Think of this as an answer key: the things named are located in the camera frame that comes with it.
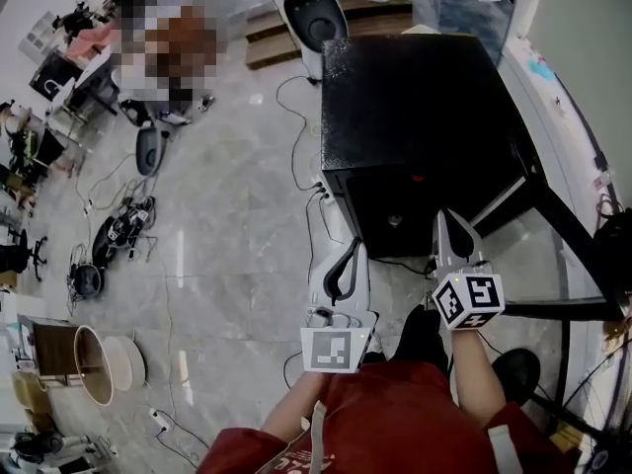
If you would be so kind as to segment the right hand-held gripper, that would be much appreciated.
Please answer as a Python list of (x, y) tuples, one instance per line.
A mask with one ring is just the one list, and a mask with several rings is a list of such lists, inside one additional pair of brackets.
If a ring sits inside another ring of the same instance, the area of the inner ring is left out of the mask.
[(478, 330), (505, 311), (501, 276), (487, 262), (480, 234), (462, 216), (447, 208), (437, 212), (433, 252), (438, 285), (432, 299), (448, 331)]

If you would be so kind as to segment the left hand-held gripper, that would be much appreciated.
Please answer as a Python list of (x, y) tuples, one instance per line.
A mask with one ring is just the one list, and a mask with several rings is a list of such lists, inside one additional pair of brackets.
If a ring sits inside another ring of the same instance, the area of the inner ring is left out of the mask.
[(304, 370), (357, 372), (379, 318), (368, 310), (368, 256), (360, 239), (342, 244), (315, 268), (309, 298), (319, 307), (307, 309), (306, 325), (300, 329)]

